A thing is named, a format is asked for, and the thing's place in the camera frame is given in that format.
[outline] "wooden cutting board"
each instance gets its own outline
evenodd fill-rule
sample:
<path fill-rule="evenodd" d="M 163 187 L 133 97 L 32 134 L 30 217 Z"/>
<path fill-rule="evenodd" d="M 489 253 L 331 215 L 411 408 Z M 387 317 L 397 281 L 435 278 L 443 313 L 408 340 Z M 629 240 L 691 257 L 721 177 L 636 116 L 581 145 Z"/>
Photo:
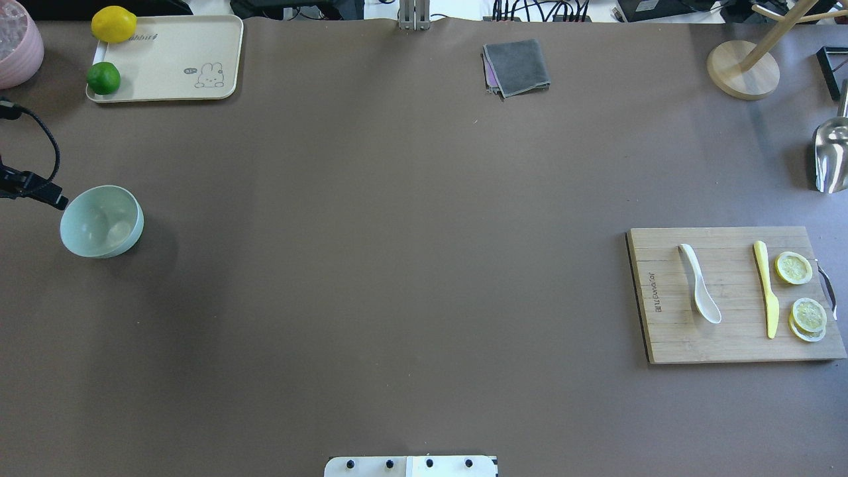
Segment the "wooden cutting board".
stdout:
<path fill-rule="evenodd" d="M 648 358 L 654 363 L 760 362 L 845 358 L 837 323 L 815 272 L 803 285 L 784 282 L 774 259 L 790 250 L 816 270 L 804 227 L 633 228 L 627 233 L 633 281 L 639 298 Z M 772 289 L 780 301 L 778 332 L 766 336 L 766 306 L 754 258 L 754 242 L 768 247 Z M 695 307 L 695 278 L 679 244 L 698 255 L 706 287 L 722 311 L 722 322 L 707 322 Z M 795 300 L 813 298 L 828 311 L 826 334 L 802 341 L 789 329 Z"/>

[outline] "wooden stand base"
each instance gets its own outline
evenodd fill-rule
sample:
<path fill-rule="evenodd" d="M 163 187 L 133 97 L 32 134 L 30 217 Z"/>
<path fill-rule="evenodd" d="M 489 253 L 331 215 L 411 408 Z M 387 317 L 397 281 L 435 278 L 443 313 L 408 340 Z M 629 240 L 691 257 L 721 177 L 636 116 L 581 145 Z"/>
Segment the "wooden stand base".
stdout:
<path fill-rule="evenodd" d="M 747 71 L 742 71 L 742 60 L 755 47 L 754 43 L 742 40 L 715 47 L 706 59 L 706 70 L 712 82 L 734 98 L 754 101 L 771 94 L 780 81 L 778 62 L 771 54 L 765 53 Z"/>

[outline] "light blue bowl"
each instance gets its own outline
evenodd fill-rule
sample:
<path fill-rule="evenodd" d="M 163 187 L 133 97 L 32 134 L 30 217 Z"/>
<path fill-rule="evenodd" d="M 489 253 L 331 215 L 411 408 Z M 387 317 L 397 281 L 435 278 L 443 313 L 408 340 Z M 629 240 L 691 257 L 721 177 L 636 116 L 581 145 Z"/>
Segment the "light blue bowl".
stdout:
<path fill-rule="evenodd" d="M 74 254 L 109 258 L 136 244 L 142 229 L 142 207 L 130 191 L 99 186 L 80 194 L 65 208 L 59 236 Z"/>

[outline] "gray cloth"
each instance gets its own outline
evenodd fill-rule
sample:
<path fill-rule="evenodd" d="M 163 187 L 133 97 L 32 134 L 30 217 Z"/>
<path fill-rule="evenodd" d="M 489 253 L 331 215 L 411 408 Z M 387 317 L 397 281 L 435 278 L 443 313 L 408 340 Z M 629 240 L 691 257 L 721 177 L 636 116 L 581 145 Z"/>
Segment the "gray cloth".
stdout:
<path fill-rule="evenodd" d="M 538 40 L 483 45 L 483 55 L 504 98 L 550 86 Z"/>

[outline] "bowl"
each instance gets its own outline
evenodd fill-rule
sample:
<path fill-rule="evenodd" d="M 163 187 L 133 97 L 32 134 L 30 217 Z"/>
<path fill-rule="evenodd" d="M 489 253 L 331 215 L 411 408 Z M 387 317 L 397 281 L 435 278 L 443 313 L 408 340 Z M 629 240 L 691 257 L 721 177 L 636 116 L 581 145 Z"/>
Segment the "bowl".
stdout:
<path fill-rule="evenodd" d="M 32 78 L 44 60 L 44 43 L 32 17 L 15 0 L 0 0 L 0 42 L 5 43 L 0 44 L 0 89 Z"/>
<path fill-rule="evenodd" d="M 86 258 L 109 258 L 132 247 L 142 235 L 144 214 L 125 188 L 106 185 L 73 199 L 62 215 L 59 236 L 65 248 Z"/>

